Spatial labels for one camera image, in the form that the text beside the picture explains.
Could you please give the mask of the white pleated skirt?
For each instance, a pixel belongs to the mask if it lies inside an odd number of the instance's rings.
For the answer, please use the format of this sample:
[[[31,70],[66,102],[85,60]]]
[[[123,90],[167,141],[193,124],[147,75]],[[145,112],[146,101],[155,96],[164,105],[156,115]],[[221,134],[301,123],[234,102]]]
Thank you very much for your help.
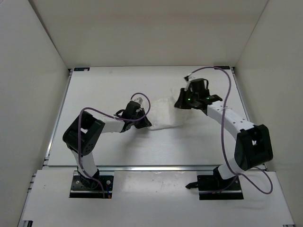
[[[180,88],[171,88],[166,97],[153,99],[147,114],[151,131],[173,128],[183,125],[192,114],[191,109],[178,109],[174,105],[178,100]]]

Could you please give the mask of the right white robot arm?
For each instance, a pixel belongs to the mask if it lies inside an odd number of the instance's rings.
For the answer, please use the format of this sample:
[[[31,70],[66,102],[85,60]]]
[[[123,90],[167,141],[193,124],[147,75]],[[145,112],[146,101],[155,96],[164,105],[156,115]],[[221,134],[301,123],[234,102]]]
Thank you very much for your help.
[[[186,76],[185,81],[187,86],[180,90],[175,108],[201,110],[220,123],[221,130],[227,130],[236,141],[233,158],[214,170],[215,188],[224,189],[232,177],[273,159],[269,130],[265,125],[245,120],[228,108],[218,95],[211,95],[208,80],[190,80]]]

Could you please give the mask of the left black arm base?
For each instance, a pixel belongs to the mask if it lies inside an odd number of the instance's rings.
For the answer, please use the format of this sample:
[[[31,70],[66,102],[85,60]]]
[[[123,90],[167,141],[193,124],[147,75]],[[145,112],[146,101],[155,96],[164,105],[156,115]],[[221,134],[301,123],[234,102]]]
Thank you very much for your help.
[[[100,184],[94,180],[86,179],[79,175],[78,171],[73,172],[70,198],[89,199],[111,199],[114,183],[114,172],[100,172],[98,176]]]

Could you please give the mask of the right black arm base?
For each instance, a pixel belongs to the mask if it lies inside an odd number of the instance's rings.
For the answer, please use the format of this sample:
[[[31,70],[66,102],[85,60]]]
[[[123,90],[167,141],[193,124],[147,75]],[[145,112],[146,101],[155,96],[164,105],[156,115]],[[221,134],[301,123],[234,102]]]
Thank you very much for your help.
[[[222,179],[218,167],[211,175],[197,175],[197,181],[185,186],[187,189],[197,188],[201,201],[243,200],[244,196],[238,176]]]

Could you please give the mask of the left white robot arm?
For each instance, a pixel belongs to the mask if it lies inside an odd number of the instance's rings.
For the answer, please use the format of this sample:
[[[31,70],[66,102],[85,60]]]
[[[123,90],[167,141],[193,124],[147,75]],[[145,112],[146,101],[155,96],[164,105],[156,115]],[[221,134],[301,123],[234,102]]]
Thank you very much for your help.
[[[92,151],[102,133],[122,133],[132,126],[141,129],[152,125],[145,115],[142,102],[141,98],[131,100],[113,118],[106,116],[100,120],[83,111],[82,116],[77,117],[63,134],[62,140],[72,151],[80,178],[88,188],[94,188],[99,183],[99,170]]]

